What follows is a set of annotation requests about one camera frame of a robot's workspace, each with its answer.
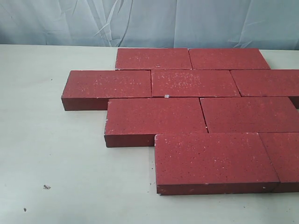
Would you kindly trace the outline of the red brick with white chip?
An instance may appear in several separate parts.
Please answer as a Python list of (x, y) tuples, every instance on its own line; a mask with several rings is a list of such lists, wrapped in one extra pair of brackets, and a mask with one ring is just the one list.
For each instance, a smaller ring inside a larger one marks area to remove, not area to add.
[(228, 70), (152, 70), (152, 97), (240, 97)]

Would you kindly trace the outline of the white backdrop cloth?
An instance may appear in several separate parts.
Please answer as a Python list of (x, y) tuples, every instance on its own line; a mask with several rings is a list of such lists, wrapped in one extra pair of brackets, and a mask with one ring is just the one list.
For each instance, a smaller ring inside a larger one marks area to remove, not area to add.
[(3, 0), (2, 44), (299, 48), (296, 0)]

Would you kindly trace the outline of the red brick middle row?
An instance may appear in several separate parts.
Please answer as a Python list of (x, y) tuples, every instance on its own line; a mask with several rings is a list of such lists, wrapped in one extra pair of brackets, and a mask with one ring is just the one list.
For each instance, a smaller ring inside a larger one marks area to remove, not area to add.
[(201, 98), (210, 133), (297, 133), (299, 112), (288, 97)]

